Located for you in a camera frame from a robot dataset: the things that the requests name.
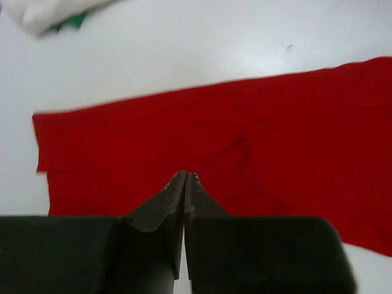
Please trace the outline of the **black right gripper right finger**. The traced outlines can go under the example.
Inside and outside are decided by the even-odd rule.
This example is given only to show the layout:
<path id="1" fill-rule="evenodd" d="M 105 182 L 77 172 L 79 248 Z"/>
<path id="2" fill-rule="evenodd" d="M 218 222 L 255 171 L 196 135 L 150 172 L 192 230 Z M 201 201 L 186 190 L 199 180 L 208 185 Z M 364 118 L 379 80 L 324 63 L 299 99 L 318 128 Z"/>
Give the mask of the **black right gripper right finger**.
<path id="1" fill-rule="evenodd" d="M 192 293 L 355 293 L 340 237 L 319 217 L 229 215 L 187 176 L 184 232 Z"/>

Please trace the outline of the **green t shirt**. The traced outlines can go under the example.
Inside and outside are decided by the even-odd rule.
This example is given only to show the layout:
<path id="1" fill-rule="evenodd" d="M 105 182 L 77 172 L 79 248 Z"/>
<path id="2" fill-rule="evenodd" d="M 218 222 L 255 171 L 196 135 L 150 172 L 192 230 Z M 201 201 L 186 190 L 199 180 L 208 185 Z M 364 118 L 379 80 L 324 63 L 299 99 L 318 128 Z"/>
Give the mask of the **green t shirt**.
<path id="1" fill-rule="evenodd" d="M 87 16 L 87 12 L 73 15 L 61 23 L 55 24 L 49 28 L 50 31 L 59 32 L 63 26 L 70 26 L 75 29 L 79 29 Z"/>

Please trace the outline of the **white t shirt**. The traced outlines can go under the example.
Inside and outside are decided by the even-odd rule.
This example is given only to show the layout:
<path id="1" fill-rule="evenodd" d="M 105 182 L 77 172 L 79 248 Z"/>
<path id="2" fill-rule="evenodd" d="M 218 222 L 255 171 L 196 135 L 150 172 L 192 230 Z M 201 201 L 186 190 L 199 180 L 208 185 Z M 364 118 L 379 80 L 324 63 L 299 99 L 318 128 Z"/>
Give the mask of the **white t shirt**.
<path id="1" fill-rule="evenodd" d="M 28 33 L 39 36 L 73 15 L 83 12 L 88 14 L 111 3 L 112 0 L 3 0 L 1 9 Z"/>

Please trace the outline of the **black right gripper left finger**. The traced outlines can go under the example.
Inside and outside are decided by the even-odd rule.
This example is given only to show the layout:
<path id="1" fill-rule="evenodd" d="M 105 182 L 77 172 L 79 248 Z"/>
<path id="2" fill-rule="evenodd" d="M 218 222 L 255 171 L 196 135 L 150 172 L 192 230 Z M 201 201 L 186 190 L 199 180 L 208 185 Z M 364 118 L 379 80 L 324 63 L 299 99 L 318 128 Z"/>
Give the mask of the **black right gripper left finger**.
<path id="1" fill-rule="evenodd" d="M 1 217 L 2 293 L 172 293 L 186 172 L 121 217 Z"/>

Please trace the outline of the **red t shirt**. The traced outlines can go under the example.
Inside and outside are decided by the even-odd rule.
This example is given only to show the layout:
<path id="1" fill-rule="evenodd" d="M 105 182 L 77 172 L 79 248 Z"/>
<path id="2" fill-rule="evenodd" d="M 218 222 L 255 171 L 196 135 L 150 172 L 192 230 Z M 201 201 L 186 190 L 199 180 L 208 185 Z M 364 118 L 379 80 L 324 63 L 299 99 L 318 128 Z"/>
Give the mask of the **red t shirt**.
<path id="1" fill-rule="evenodd" d="M 237 216 L 391 255 L 391 58 L 32 117 L 54 216 L 122 216 L 179 170 Z"/>

